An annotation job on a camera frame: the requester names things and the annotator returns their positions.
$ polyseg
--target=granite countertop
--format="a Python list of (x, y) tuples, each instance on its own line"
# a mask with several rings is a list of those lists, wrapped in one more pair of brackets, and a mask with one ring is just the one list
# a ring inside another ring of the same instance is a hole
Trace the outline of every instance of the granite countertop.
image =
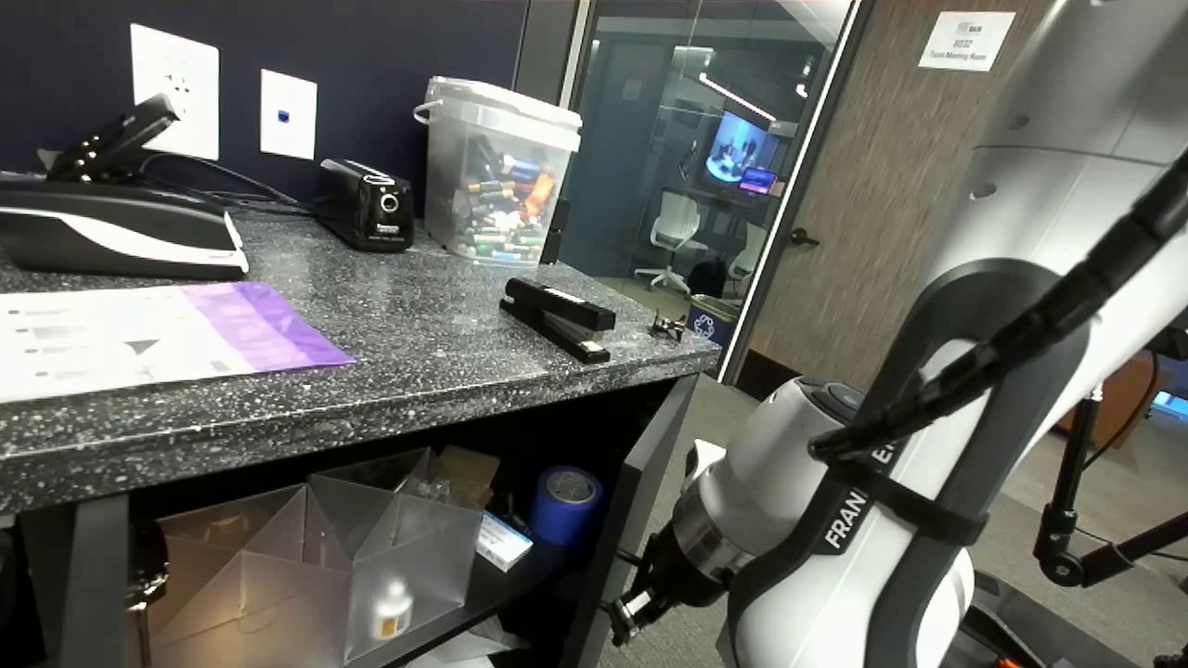
[[(310, 219), (257, 216), (241, 237), (253, 283), (358, 362), (0, 404), (0, 514), (684, 377), (717, 359), (702, 338), (650, 338), (654, 312), (573, 268), (482, 268), (432, 246), (348, 253)], [(498, 296), (512, 275), (618, 309), (613, 359), (577, 362), (504, 315)], [(98, 286), (153, 283), (0, 268), (0, 292)]]

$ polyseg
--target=black stapler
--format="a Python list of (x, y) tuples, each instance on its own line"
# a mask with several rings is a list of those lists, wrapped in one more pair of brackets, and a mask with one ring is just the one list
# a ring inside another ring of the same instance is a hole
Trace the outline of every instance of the black stapler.
[(520, 324), (526, 324), (530, 329), (556, 343), (577, 359), (585, 362), (611, 359), (611, 350), (599, 343), (599, 329), (613, 329), (618, 312), (538, 283), (523, 283), (523, 278), (508, 278), (504, 296), (498, 304), (512, 312)]
[(177, 116), (163, 96), (64, 148), (44, 180), (0, 180), (0, 253), (22, 272), (241, 278), (234, 211), (147, 189), (147, 145)]

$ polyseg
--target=glass panel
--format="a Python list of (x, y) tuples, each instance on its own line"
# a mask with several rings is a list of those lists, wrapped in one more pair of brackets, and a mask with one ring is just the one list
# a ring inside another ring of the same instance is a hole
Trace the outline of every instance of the glass panel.
[(727, 344), (849, 0), (601, 0), (562, 258)]

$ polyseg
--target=clear plastic container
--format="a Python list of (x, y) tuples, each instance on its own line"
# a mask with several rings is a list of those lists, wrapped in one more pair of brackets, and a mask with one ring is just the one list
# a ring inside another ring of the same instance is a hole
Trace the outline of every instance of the clear plastic container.
[(535, 263), (546, 249), (577, 110), (467, 78), (432, 78), (429, 235), (451, 253)]
[(473, 507), (311, 480), (153, 632), (153, 664), (348, 664), (460, 610), (476, 539)]

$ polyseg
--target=screen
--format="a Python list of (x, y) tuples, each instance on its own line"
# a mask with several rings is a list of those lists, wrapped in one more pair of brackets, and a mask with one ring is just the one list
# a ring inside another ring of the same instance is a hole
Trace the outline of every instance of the screen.
[(788, 145), (752, 120), (724, 110), (705, 156), (708, 180), (743, 189), (743, 192), (779, 192)]

